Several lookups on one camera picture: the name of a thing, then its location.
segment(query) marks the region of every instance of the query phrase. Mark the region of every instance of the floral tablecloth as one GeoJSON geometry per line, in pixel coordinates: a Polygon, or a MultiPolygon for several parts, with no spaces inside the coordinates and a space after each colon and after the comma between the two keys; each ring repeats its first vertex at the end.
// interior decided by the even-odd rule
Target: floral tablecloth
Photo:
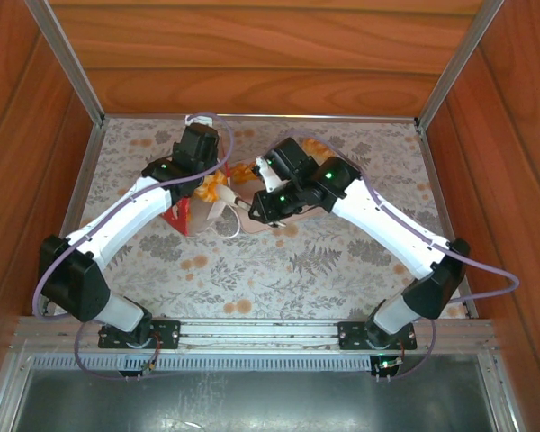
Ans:
{"type": "MultiPolygon", "coordinates": [[[[319,134],[367,168],[391,203],[441,233],[419,138],[411,124],[302,121],[229,122],[237,138],[231,162],[264,153],[292,128],[319,134]]],[[[124,194],[155,158],[179,140],[181,120],[111,119],[87,199],[88,223],[124,194]]],[[[331,214],[286,229],[224,239],[233,214],[214,230],[185,238],[154,219],[104,270],[112,290],[154,315],[178,318],[361,319],[401,290],[411,275],[363,231],[331,214]]],[[[445,317],[462,318],[461,305],[445,317]]]]}

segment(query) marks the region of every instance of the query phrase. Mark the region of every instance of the metal base plate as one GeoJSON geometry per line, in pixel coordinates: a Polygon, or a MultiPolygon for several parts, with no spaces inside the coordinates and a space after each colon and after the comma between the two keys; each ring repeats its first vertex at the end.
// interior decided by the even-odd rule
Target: metal base plate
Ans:
{"type": "Polygon", "coordinates": [[[363,321],[341,321],[337,324],[337,327],[338,343],[340,344],[340,350],[342,351],[354,351],[358,349],[400,350],[400,341],[402,342],[404,349],[411,350],[418,347],[418,344],[416,343],[416,333],[414,333],[414,326],[412,324],[404,326],[397,333],[397,341],[384,348],[372,346],[368,343],[365,323],[363,321]]]}
{"type": "MultiPolygon", "coordinates": [[[[157,333],[160,339],[160,349],[177,349],[180,340],[180,321],[172,321],[170,319],[153,319],[152,332],[157,333]]],[[[115,337],[112,333],[104,333],[102,326],[98,338],[98,347],[103,349],[155,349],[156,339],[150,337],[143,346],[133,346],[123,340],[115,337]]]]}

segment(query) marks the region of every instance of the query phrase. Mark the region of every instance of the wooden wall panel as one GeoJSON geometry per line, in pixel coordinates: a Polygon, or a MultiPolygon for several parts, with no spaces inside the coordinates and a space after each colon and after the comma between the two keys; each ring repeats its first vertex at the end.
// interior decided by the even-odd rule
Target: wooden wall panel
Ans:
{"type": "MultiPolygon", "coordinates": [[[[292,7],[291,0],[49,0],[52,5],[168,5],[292,7]]],[[[480,9],[481,0],[299,0],[299,9],[417,12],[426,14],[469,14],[480,9]]]]}
{"type": "Polygon", "coordinates": [[[23,2],[0,2],[0,119],[37,37],[38,28],[28,20],[23,2]]]}
{"type": "Polygon", "coordinates": [[[23,0],[0,2],[0,366],[59,232],[92,123],[23,0]]]}
{"type": "Polygon", "coordinates": [[[481,48],[540,182],[540,0],[501,9],[481,48]]]}
{"type": "Polygon", "coordinates": [[[225,113],[415,117],[478,4],[58,0],[53,7],[108,113],[196,112],[208,99],[225,113]],[[224,86],[210,85],[214,74],[224,86]],[[191,76],[206,87],[197,79],[186,87],[191,76]],[[298,77],[311,79],[304,85],[298,77]],[[270,100],[261,96],[266,89],[270,100]],[[276,103],[275,95],[288,97],[276,103]]]}
{"type": "Polygon", "coordinates": [[[67,7],[57,15],[85,68],[327,68],[435,75],[471,21],[468,16],[229,8],[116,7],[93,13],[67,7]]]}
{"type": "Polygon", "coordinates": [[[345,114],[366,109],[410,115],[434,76],[267,70],[91,70],[109,113],[345,114]]]}
{"type": "MultiPolygon", "coordinates": [[[[493,318],[528,424],[540,430],[540,0],[507,0],[427,132],[457,235],[516,273],[493,318]]],[[[503,286],[474,269],[475,292],[503,286]]]]}

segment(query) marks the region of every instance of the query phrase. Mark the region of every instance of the purple cable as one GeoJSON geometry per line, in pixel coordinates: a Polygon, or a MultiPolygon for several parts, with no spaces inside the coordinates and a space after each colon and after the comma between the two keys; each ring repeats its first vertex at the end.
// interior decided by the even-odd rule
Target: purple cable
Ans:
{"type": "Polygon", "coordinates": [[[56,268],[72,252],[74,252],[76,249],[78,249],[80,246],[82,246],[96,232],[101,230],[102,227],[106,223],[108,223],[108,221],[111,218],[113,218],[121,209],[123,209],[126,205],[128,205],[131,200],[135,200],[136,198],[139,198],[140,196],[142,196],[146,192],[153,191],[154,189],[158,189],[159,187],[171,186],[171,185],[179,185],[181,183],[192,182],[193,180],[197,180],[199,178],[205,177],[208,174],[213,173],[214,171],[216,171],[218,168],[224,166],[224,164],[228,161],[228,158],[230,157],[230,154],[232,153],[232,150],[234,149],[234,132],[232,131],[231,127],[226,123],[226,121],[224,119],[222,119],[217,114],[214,114],[213,112],[199,112],[197,114],[191,115],[189,117],[189,119],[193,119],[193,118],[199,117],[199,116],[210,117],[213,120],[218,120],[219,122],[222,123],[222,125],[224,126],[224,128],[228,132],[229,141],[230,141],[229,148],[228,148],[228,152],[222,158],[222,160],[218,164],[213,166],[212,168],[207,169],[206,171],[204,171],[204,172],[202,172],[200,174],[189,175],[188,177],[177,178],[177,179],[174,179],[174,180],[168,180],[167,182],[153,184],[151,186],[145,187],[144,189],[140,189],[139,191],[137,191],[136,193],[134,193],[130,197],[130,200],[125,200],[125,201],[121,202],[119,205],[117,205],[114,209],[112,209],[112,211],[110,211],[102,220],[100,220],[100,222],[98,222],[98,224],[96,226],[94,226],[86,235],[84,235],[80,240],[78,240],[76,243],[74,243],[72,246],[70,246],[64,252],[62,252],[62,254],[60,254],[60,256],[58,258],[56,258],[54,260],[54,262],[50,265],[50,267],[48,267],[48,269],[44,272],[44,274],[42,275],[42,277],[38,281],[38,284],[36,285],[36,290],[34,290],[34,295],[32,296],[32,313],[34,314],[34,316],[36,318],[38,318],[39,320],[53,321],[53,320],[62,320],[65,317],[69,316],[68,313],[62,313],[60,315],[56,315],[56,316],[53,316],[53,317],[45,317],[40,313],[40,311],[39,311],[40,295],[42,293],[42,289],[44,288],[44,285],[46,284],[48,279],[52,276],[52,274],[54,273],[56,268]]]}
{"type": "Polygon", "coordinates": [[[292,135],[300,135],[305,138],[313,138],[316,141],[319,141],[326,145],[329,149],[331,149],[334,153],[337,154],[340,158],[344,159],[349,165],[356,168],[358,171],[360,171],[360,174],[362,175],[362,179],[364,181],[364,184],[366,186],[366,189],[368,190],[368,193],[372,196],[373,201],[378,205],[378,207],[385,212],[388,216],[390,216],[395,222],[397,222],[399,225],[401,225],[404,229],[406,229],[408,232],[415,235],[417,238],[419,238],[421,241],[426,243],[432,248],[435,248],[436,250],[439,250],[443,254],[448,255],[449,257],[452,257],[454,259],[457,259],[458,261],[461,261],[469,266],[473,266],[476,268],[480,268],[481,270],[485,270],[490,273],[494,273],[495,275],[501,275],[507,277],[510,281],[512,281],[512,284],[508,286],[507,288],[503,288],[500,290],[492,291],[492,292],[482,292],[478,294],[471,294],[471,295],[465,295],[462,297],[456,297],[455,299],[450,299],[449,303],[456,303],[456,302],[466,302],[469,300],[476,300],[476,299],[485,299],[488,297],[495,297],[502,294],[508,294],[512,293],[514,290],[516,290],[520,286],[520,280],[515,274],[512,274],[510,272],[507,272],[506,270],[503,270],[501,268],[493,267],[491,265],[483,264],[479,261],[475,261],[471,258],[468,258],[466,256],[462,256],[460,254],[456,254],[452,250],[446,249],[444,247],[441,247],[440,245],[436,245],[432,243],[432,240],[428,237],[426,237],[421,232],[418,232],[414,228],[412,228],[408,223],[406,223],[404,220],[400,219],[398,216],[396,216],[390,209],[386,208],[380,199],[378,193],[375,191],[375,189],[372,186],[372,183],[370,179],[368,178],[368,175],[366,175],[366,172],[355,162],[350,160],[344,153],[342,153],[339,149],[336,148],[331,142],[329,142],[327,139],[324,139],[312,132],[309,132],[307,130],[288,130],[287,132],[281,134],[282,139],[292,136],[292,135]]]}
{"type": "Polygon", "coordinates": [[[408,371],[391,377],[390,379],[391,382],[395,380],[399,380],[401,378],[406,378],[407,376],[414,374],[430,358],[430,355],[432,354],[432,351],[434,350],[434,345],[436,344],[436,323],[434,322],[433,319],[431,319],[430,324],[432,325],[432,341],[430,342],[428,351],[424,354],[424,357],[422,357],[422,360],[420,360],[414,367],[412,367],[408,371]]]}

